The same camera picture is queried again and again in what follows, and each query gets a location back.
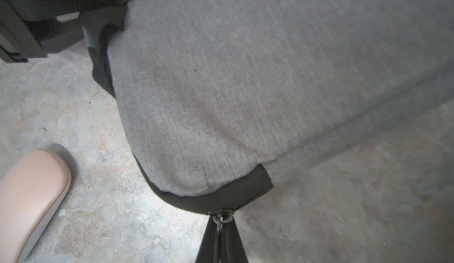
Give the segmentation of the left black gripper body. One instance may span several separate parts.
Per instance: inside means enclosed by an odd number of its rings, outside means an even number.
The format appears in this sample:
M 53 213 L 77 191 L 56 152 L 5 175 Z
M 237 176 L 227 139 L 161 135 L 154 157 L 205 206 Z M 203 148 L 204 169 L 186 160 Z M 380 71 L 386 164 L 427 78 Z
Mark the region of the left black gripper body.
M 58 17 L 83 14 L 130 0 L 1 0 L 1 59 L 26 63 L 45 58 L 83 39 L 79 19 L 61 22 Z

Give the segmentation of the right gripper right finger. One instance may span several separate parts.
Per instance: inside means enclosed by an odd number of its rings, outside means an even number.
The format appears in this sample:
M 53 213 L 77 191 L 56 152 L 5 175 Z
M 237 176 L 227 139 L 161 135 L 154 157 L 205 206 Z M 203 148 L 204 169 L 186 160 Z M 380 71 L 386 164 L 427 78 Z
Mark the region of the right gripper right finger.
M 228 215 L 221 220 L 221 262 L 248 263 L 233 215 Z

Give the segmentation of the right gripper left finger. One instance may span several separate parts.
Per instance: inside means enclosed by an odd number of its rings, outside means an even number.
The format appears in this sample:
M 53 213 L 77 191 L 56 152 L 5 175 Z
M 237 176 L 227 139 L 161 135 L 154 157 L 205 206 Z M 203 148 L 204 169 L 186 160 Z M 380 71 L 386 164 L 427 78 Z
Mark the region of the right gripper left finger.
M 219 263 L 222 224 L 217 216 L 208 220 L 195 263 Z

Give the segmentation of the left pink computer mouse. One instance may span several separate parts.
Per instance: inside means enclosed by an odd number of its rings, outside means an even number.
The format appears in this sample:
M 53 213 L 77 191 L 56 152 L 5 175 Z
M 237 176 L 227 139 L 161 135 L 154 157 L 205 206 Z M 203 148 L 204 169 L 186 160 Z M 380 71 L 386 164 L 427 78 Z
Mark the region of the left pink computer mouse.
M 66 162 L 40 149 L 1 179 L 1 262 L 22 263 L 42 236 L 72 182 Z

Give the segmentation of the grey laptop bag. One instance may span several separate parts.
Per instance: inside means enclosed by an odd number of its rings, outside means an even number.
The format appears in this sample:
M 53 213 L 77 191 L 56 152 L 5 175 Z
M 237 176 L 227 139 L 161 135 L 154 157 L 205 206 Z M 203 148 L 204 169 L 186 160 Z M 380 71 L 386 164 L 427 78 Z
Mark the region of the grey laptop bag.
M 152 191 L 237 210 L 454 96 L 454 0 L 132 0 L 86 29 Z

